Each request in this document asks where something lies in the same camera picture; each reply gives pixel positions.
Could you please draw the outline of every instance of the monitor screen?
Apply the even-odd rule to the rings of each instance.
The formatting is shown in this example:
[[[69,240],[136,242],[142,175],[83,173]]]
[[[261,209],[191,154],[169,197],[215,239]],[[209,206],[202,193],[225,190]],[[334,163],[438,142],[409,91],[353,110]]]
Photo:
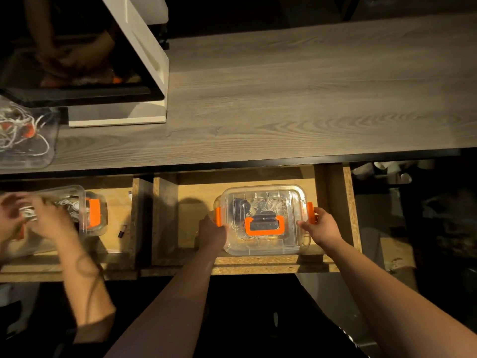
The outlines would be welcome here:
[[[102,0],[0,0],[0,93],[26,107],[163,100]]]

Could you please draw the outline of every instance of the clear plastic storage box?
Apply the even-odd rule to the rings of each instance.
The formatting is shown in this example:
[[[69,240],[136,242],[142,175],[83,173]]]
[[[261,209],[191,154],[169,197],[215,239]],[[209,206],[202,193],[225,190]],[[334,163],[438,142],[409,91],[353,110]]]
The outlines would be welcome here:
[[[294,254],[310,236],[298,220],[313,220],[313,205],[297,185],[234,187],[220,197],[218,226],[229,227],[225,251],[232,255]]]
[[[36,194],[57,204],[64,200],[75,203],[77,214],[75,214],[75,225],[78,229],[80,238],[87,235],[88,213],[86,205],[86,192],[81,186],[65,186],[60,188],[45,189],[35,192]],[[53,241],[35,234],[23,225],[18,236],[10,241],[5,256],[7,259],[14,259],[20,256],[33,255],[35,253],[45,253],[56,250]]]
[[[24,108],[0,96],[0,170],[49,165],[59,121],[56,108]]]

